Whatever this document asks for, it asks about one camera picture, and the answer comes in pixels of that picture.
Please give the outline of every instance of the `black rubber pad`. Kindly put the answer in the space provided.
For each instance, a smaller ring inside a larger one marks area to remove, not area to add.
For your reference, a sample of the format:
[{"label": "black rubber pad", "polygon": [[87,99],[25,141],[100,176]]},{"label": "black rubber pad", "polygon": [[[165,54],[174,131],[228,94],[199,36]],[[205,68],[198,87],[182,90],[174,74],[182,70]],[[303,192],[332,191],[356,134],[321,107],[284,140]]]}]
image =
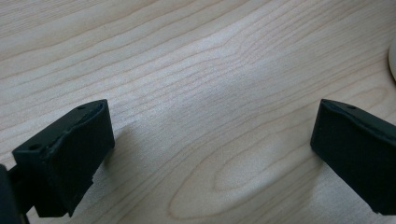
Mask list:
[{"label": "black rubber pad", "polygon": [[322,100],[312,149],[374,212],[396,215],[396,127],[353,105]]},{"label": "black rubber pad", "polygon": [[17,147],[12,153],[30,177],[39,216],[71,216],[114,145],[107,100],[101,100],[76,107]]}]

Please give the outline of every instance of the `wooden table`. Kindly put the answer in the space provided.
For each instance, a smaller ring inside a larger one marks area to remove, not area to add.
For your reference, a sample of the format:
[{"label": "wooden table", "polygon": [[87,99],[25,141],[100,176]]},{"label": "wooden table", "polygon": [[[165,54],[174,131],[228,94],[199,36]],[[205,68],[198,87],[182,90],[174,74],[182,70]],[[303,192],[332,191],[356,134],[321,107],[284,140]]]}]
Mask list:
[{"label": "wooden table", "polygon": [[396,123],[383,1],[0,3],[0,161],[106,98],[116,136],[72,218],[32,223],[395,223],[310,146],[321,98]]}]

